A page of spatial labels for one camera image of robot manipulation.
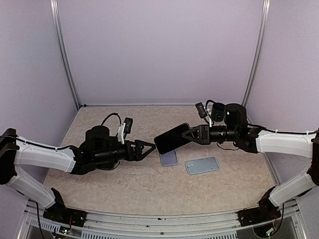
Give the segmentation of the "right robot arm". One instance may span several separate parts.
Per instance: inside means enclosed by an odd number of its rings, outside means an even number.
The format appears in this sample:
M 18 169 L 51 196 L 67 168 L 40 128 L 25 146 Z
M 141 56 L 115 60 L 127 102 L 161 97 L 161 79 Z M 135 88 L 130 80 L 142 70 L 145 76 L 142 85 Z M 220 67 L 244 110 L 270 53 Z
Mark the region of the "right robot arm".
M 182 137 L 200 145 L 232 142 L 248 153 L 280 153 L 311 160 L 309 169 L 268 190 L 260 199 L 255 217 L 265 221 L 275 208 L 319 185 L 319 132 L 270 130 L 249 124 L 246 108 L 240 104 L 224 107 L 225 125 L 201 124 L 182 133 Z

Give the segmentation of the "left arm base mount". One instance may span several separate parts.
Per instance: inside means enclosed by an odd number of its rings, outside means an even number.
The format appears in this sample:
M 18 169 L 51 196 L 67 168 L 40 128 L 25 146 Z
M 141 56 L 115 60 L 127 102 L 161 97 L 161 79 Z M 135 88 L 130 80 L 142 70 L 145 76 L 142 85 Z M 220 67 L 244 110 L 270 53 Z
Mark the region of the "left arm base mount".
M 45 219 L 76 227 L 84 227 L 86 216 L 85 211 L 67 208 L 59 203 L 45 209 L 43 213 Z

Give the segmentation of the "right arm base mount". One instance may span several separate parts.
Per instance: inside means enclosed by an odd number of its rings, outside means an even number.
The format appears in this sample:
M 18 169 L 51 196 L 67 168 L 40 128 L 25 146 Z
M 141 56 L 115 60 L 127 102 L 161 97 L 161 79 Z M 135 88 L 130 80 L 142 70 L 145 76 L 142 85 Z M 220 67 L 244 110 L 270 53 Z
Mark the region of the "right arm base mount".
M 244 227 L 280 218 L 281 212 L 269 199 L 262 199 L 257 207 L 239 210 L 237 215 L 240 225 Z

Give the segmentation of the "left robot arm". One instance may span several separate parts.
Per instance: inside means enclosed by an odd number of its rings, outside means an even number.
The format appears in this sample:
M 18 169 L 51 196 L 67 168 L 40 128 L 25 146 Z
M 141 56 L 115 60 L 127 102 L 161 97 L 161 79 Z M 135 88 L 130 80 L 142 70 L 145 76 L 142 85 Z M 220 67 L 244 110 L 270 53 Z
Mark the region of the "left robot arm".
M 56 169 L 73 175 L 85 175 L 96 169 L 114 170 L 122 160 L 141 161 L 155 150 L 153 143 L 129 141 L 111 136 L 107 127 L 97 125 L 85 133 L 79 146 L 54 147 L 27 141 L 7 129 L 0 137 L 0 183 L 29 197 L 63 222 L 70 216 L 60 193 L 47 188 L 27 174 L 22 165 Z

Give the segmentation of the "black smartphone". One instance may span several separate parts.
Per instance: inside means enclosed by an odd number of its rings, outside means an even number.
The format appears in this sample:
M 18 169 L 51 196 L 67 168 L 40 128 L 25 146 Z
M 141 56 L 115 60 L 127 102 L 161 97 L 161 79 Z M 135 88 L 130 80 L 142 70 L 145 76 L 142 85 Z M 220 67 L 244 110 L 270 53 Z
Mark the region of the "black smartphone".
M 190 140 L 182 137 L 182 134 L 188 130 L 190 130 L 190 126 L 185 122 L 156 136 L 154 138 L 154 143 L 159 154 L 166 154 L 190 143 Z

